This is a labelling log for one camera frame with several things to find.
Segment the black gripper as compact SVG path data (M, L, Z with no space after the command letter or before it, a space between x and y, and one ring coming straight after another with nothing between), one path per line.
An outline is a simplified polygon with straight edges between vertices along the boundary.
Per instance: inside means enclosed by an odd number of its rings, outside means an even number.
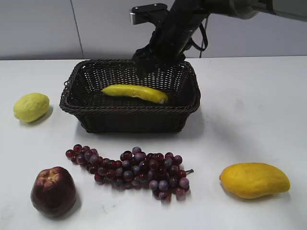
M209 12L202 4L202 0L174 2L149 46L136 50L132 57L140 78L152 73L159 61L165 63L165 69L180 64L186 59L184 52L191 46L201 52L207 48L208 39L202 22L208 18ZM201 31L203 46L198 46L191 38L197 29Z

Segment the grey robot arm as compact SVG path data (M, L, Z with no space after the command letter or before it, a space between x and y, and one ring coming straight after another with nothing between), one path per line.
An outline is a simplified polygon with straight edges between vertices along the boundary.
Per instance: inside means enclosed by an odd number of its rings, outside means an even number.
M251 19L258 12L299 21L307 20L305 0L176 0L170 9L155 3L133 7L132 24L152 23L149 44L136 50L132 62L140 77L156 68L167 69L185 60L184 52L194 47L204 52L208 39L203 22L211 14Z

